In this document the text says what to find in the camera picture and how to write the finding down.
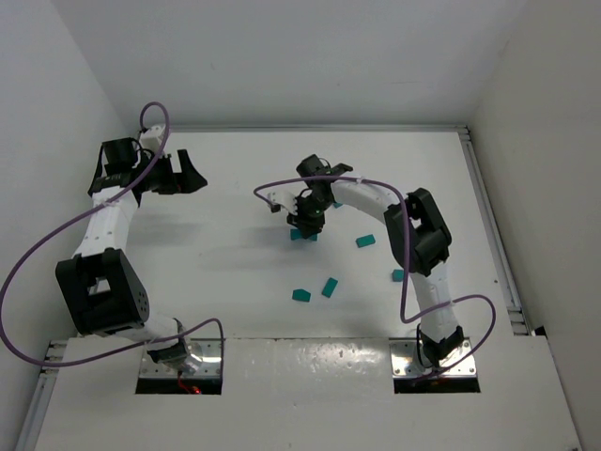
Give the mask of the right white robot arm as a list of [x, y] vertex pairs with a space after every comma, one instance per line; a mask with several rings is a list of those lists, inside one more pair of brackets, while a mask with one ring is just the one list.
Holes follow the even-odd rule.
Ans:
[[295, 207], [287, 222], [307, 239], [322, 231], [325, 211], [335, 203], [355, 208], [386, 226], [396, 262], [408, 273], [418, 305], [425, 312], [422, 328], [423, 355], [433, 367], [439, 367], [464, 340], [456, 320], [446, 272], [451, 233], [429, 191], [419, 188], [403, 201], [397, 192], [382, 183], [360, 181], [345, 163], [334, 167], [311, 155], [297, 166], [310, 193], [295, 197]]

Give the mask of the teal long rectangular block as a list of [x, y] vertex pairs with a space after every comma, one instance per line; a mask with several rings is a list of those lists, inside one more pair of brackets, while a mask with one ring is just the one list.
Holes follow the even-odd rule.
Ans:
[[358, 248], [363, 248], [374, 245], [376, 243], [376, 238], [373, 234], [369, 234], [357, 238], [355, 242]]

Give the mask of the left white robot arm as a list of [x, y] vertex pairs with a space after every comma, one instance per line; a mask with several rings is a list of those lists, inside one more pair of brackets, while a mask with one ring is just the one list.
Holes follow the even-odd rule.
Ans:
[[102, 143], [88, 190], [96, 211], [72, 258], [57, 263], [55, 276], [79, 334], [144, 343], [153, 363], [186, 371], [193, 357], [182, 323], [152, 311], [125, 254], [144, 193], [191, 194], [208, 184], [184, 149], [174, 171], [169, 156], [159, 153], [163, 142], [164, 133], [153, 129]]

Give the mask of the teal arch block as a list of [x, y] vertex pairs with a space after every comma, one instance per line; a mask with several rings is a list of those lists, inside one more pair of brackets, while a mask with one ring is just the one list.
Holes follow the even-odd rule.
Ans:
[[301, 233], [300, 230], [294, 228], [290, 230], [290, 239], [292, 241], [317, 241], [318, 240], [318, 235], [314, 234], [308, 237], [304, 237]]

